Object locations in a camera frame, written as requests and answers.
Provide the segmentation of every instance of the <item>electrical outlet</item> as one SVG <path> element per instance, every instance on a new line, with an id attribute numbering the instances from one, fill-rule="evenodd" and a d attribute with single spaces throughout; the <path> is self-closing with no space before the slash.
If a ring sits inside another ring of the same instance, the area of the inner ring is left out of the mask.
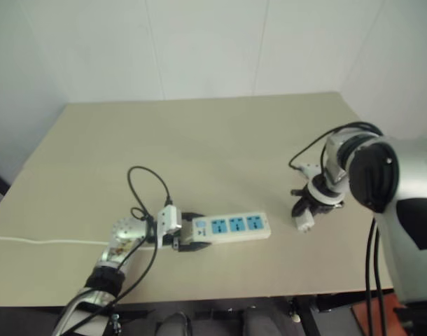
<path id="1" fill-rule="evenodd" d="M 181 243 L 211 244 L 266 239 L 271 235 L 264 212 L 234 213 L 223 216 L 195 218 L 190 227 L 181 231 Z"/>
<path id="2" fill-rule="evenodd" d="M 231 232 L 245 231 L 244 221 L 242 217 L 231 218 L 229 220 Z"/>
<path id="3" fill-rule="evenodd" d="M 260 216 L 248 216 L 246 217 L 248 228 L 250 230 L 261 230 L 263 229 L 262 218 Z"/>
<path id="4" fill-rule="evenodd" d="M 226 233 L 227 231 L 226 220 L 217 219 L 212 221 L 212 233 Z"/>

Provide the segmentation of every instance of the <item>silver robotic arm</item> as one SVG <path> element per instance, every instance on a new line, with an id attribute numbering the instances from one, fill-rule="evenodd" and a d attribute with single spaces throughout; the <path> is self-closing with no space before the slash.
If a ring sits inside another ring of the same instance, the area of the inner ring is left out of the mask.
<path id="1" fill-rule="evenodd" d="M 52 336 L 60 336 L 70 327 L 87 318 L 93 311 L 105 307 L 114 300 L 127 274 L 128 254 L 143 242 L 147 236 L 147 224 L 144 220 L 126 218 L 113 225 L 111 239 L 103 250 L 94 269 L 87 278 L 85 286 L 65 307 Z M 112 322 L 114 331 L 120 332 L 116 315 L 99 315 L 81 326 L 76 332 L 81 335 L 103 335 L 108 323 Z"/>
<path id="2" fill-rule="evenodd" d="M 374 212 L 395 292 L 407 306 L 404 319 L 424 321 L 427 139 L 396 140 L 366 130 L 343 129 L 328 137 L 325 152 L 328 158 L 322 170 L 299 166 L 309 182 L 304 189 L 292 192 L 301 196 L 292 210 L 298 229 L 309 230 L 316 214 L 342 207 L 350 189 Z"/>

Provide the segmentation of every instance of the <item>beige tabletop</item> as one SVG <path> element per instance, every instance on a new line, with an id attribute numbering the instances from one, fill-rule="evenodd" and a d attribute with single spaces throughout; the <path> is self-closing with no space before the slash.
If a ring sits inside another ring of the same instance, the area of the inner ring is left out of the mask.
<path id="1" fill-rule="evenodd" d="M 338 94 L 105 104 L 71 104 L 30 157 L 0 204 L 0 236 L 107 241 L 135 206 L 126 171 L 159 173 L 182 211 L 265 211 L 272 235 L 194 253 L 158 252 L 123 302 L 242 298 L 364 289 L 370 212 L 351 196 L 302 234 L 290 217 L 291 188 L 305 181 L 290 157 L 356 115 Z M 302 159 L 317 162 L 320 147 Z M 162 186 L 137 172 L 153 214 Z M 0 241 L 0 306 L 64 305 L 81 288 L 103 246 Z M 125 285 L 148 263 L 132 261 Z M 391 285 L 384 259 L 381 282 Z"/>

